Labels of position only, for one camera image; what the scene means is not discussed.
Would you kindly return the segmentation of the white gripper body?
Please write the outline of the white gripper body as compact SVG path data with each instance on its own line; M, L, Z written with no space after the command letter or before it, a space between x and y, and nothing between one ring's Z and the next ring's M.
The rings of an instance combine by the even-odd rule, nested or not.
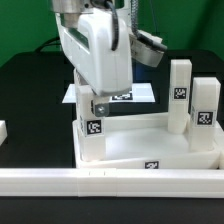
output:
M112 15L94 8L82 14L77 29L56 24L65 56L98 96L124 94L132 86L132 62L129 34L124 20L119 19L119 41L112 45Z

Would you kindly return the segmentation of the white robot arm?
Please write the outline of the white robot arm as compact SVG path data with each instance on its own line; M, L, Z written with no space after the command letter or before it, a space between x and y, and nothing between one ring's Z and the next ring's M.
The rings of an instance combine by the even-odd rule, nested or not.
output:
M90 86L92 113L109 113L109 98L132 88L132 61L156 67L167 47L138 29L138 0L49 0L61 46L78 75Z

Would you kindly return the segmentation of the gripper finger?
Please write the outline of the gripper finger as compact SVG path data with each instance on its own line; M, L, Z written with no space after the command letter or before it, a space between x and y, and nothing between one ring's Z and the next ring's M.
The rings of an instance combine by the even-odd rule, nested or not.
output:
M91 111L96 117L109 115L109 98L94 95L91 100Z

